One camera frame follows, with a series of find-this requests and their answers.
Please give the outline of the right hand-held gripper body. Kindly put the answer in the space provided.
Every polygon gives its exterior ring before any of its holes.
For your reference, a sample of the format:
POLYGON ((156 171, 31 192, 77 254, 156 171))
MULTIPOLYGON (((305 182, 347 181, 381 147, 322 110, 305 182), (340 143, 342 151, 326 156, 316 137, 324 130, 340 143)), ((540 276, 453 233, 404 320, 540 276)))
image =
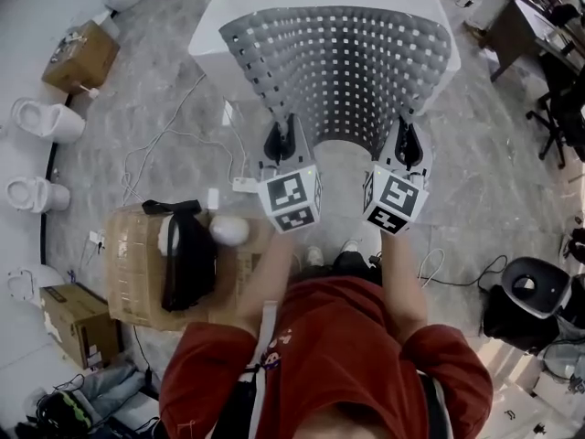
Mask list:
POLYGON ((410 229, 428 196, 423 174, 374 163, 363 186, 362 218, 398 236, 410 229))

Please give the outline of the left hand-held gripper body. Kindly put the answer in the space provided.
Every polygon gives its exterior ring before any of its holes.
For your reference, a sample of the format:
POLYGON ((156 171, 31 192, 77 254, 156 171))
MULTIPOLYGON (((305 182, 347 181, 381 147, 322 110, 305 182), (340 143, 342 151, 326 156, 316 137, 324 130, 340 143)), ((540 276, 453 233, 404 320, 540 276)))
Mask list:
POLYGON ((279 165, 260 161, 259 175, 257 194, 277 232, 301 230, 320 221, 323 187, 312 152, 279 165))

